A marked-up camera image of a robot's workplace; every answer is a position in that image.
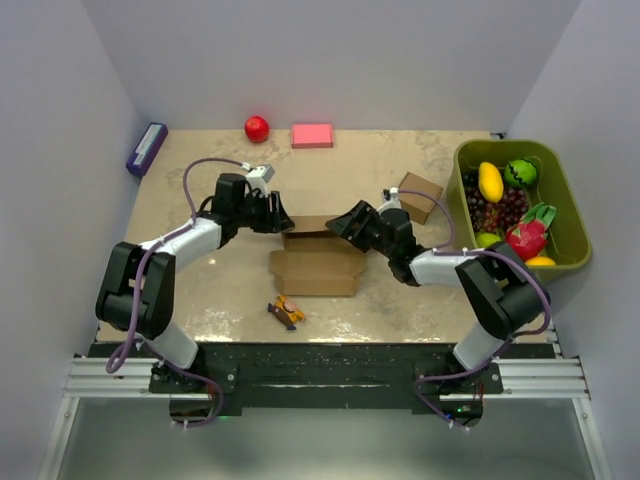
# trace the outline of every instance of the dragon fruit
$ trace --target dragon fruit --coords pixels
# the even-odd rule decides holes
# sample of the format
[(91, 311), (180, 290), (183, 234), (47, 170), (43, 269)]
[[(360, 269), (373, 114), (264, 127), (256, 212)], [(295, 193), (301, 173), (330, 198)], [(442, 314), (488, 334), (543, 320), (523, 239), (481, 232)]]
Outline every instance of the dragon fruit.
[(506, 242), (523, 261), (538, 256), (547, 246), (547, 230), (555, 215), (556, 207), (539, 203), (507, 230)]

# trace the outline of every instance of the bunch of grapes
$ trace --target bunch of grapes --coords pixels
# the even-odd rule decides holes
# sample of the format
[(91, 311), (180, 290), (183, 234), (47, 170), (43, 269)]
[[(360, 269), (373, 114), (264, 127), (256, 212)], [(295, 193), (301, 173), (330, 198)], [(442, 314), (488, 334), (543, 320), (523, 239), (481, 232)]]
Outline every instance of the bunch of grapes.
[(469, 208), (471, 224), (476, 233), (486, 232), (504, 234), (518, 223), (522, 215), (529, 210), (527, 194), (521, 188), (509, 187), (498, 203), (488, 202), (478, 189), (478, 172), (471, 171), (462, 175), (464, 194)]

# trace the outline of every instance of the tabletop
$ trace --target tabletop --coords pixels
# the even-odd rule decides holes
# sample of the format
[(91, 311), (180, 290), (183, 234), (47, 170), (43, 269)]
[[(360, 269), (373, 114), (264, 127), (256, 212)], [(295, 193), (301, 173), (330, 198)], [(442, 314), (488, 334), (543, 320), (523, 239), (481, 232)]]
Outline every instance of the tabletop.
[[(187, 221), (182, 174), (199, 158), (271, 164), (276, 174), (269, 188), (280, 191), (289, 215), (340, 215), (360, 199), (380, 205), (382, 189), (397, 186), (407, 171), (446, 187), (458, 145), (487, 138), (484, 131), (336, 130), (333, 148), (294, 150), (288, 130), (272, 131), (257, 145), (241, 130), (172, 130), (141, 182), (126, 240), (154, 239)], [(221, 164), (195, 167), (189, 177), (195, 204), (214, 193), (220, 173), (236, 170)], [(437, 208), (425, 225), (414, 224), (414, 231), (424, 246), (449, 235)], [(355, 296), (297, 297), (307, 320), (286, 331), (267, 312), (278, 293), (269, 253), (281, 248), (279, 235), (241, 230), (222, 249), (194, 261), (176, 276), (175, 321), (199, 342), (331, 343), (457, 342), (476, 322), (461, 288), (400, 284), (386, 259), (372, 251)], [(101, 324), (98, 341), (123, 339), (124, 333)]]

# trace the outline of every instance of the purple box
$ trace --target purple box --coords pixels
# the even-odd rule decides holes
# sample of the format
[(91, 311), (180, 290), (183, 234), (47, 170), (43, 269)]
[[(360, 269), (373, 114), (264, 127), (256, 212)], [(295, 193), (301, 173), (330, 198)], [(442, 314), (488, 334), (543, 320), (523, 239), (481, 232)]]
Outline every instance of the purple box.
[(164, 123), (150, 123), (135, 151), (127, 160), (127, 170), (136, 177), (144, 177), (168, 133), (169, 129)]

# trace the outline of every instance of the cardboard box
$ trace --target cardboard box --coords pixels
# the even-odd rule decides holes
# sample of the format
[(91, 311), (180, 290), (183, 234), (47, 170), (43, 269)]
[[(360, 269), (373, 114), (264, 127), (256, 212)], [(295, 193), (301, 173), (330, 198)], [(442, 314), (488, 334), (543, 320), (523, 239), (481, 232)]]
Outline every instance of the cardboard box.
[(296, 227), (282, 235), (284, 250), (271, 252), (269, 262), (278, 291), (283, 295), (355, 295), (365, 256), (325, 227), (335, 216), (291, 218)]
[[(430, 182), (415, 173), (407, 172), (400, 185), (400, 190), (417, 190), (431, 195), (436, 200), (440, 200), (443, 188), (435, 183)], [(420, 195), (400, 194), (400, 204), (407, 212), (413, 222), (424, 224), (435, 203), (428, 198)]]

